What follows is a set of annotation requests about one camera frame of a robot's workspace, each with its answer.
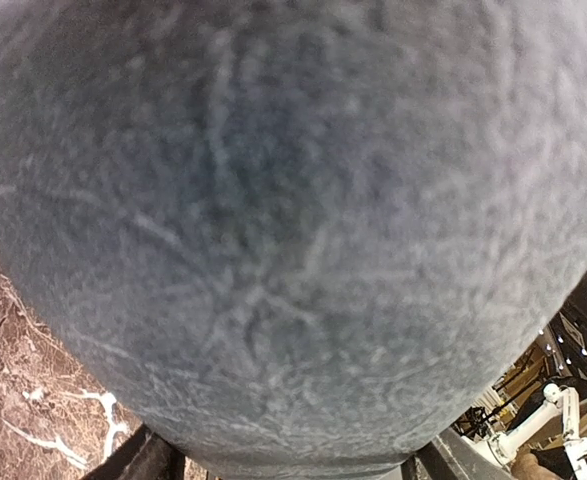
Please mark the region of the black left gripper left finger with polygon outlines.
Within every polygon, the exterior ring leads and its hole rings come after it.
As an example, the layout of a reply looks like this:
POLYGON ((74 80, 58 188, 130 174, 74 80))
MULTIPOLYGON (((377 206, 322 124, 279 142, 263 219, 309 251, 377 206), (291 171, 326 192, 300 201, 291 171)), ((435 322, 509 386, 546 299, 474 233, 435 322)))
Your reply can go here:
POLYGON ((100 466, 82 480, 182 480, 185 455, 141 425, 100 466))

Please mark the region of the blue textured glasses case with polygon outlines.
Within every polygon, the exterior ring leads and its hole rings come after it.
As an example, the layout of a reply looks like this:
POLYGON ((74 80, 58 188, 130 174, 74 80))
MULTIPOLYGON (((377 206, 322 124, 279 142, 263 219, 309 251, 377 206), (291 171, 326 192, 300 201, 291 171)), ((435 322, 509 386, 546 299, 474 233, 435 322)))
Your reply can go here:
POLYGON ((379 477, 587 271, 587 1, 0 1, 0 265, 218 475, 379 477))

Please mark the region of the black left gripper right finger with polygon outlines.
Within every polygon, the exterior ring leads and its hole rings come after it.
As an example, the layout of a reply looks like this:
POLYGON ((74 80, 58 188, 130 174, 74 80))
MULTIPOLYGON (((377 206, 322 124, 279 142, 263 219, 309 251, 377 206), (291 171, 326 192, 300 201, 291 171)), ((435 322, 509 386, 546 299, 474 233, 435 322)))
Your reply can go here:
POLYGON ((448 429, 402 464, 402 478, 511 480, 512 476, 482 457, 454 430, 448 429))

